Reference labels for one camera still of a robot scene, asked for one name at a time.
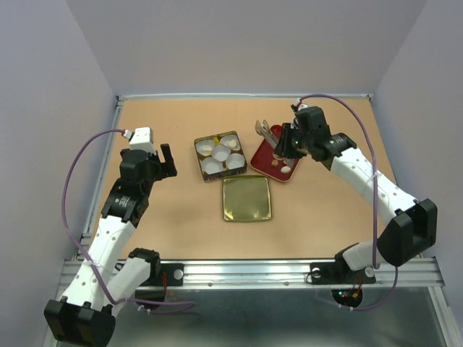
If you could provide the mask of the metal tongs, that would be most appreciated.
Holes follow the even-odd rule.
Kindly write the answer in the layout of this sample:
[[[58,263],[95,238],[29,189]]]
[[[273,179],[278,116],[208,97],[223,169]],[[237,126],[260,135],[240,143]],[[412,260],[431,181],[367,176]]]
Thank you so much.
[[[279,139],[271,131],[271,128],[269,127],[268,122],[266,120],[257,120],[255,122],[255,131],[257,134],[263,137],[273,149],[276,148],[277,144],[279,143]]]

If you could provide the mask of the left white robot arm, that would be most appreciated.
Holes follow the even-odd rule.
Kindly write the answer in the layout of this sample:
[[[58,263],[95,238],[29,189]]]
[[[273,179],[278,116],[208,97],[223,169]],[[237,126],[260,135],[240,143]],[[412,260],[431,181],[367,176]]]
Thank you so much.
[[[146,249],[136,249],[117,275],[113,271],[148,208],[153,184],[177,175],[171,149],[167,144],[162,144],[159,152],[152,145],[131,146],[120,155],[120,176],[103,205],[88,258],[60,300],[50,300],[44,309],[48,326],[58,341],[107,346],[116,316],[136,288],[160,279],[159,255]]]

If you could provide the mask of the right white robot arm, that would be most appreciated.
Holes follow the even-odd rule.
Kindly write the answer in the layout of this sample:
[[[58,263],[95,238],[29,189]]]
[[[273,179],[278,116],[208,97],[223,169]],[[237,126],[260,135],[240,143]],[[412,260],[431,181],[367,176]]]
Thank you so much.
[[[385,226],[372,241],[348,247],[337,255],[333,274],[341,282],[359,270],[388,263],[402,266],[436,242],[438,208],[429,199],[418,200],[373,167],[346,134],[332,134],[317,106],[295,106],[294,120],[282,125],[275,154],[299,159],[309,155],[350,184],[373,206],[374,217]]]

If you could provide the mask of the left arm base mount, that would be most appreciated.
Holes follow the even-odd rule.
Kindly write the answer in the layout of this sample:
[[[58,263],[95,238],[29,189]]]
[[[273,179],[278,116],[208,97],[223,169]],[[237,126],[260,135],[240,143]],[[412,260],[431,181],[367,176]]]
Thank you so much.
[[[130,252],[132,258],[140,258],[150,265],[148,278],[141,286],[182,286],[184,276],[184,264],[164,262],[160,254],[154,250],[136,248]]]

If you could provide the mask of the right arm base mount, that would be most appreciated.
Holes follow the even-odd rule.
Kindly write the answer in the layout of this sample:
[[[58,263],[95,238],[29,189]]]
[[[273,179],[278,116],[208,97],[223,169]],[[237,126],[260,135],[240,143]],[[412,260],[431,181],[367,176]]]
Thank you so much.
[[[343,255],[345,251],[353,247],[343,249],[335,254],[334,259],[310,263],[310,270],[305,276],[305,282],[313,285],[350,285],[350,284],[375,284],[376,277],[370,277],[365,272],[365,267],[359,270],[351,270]]]

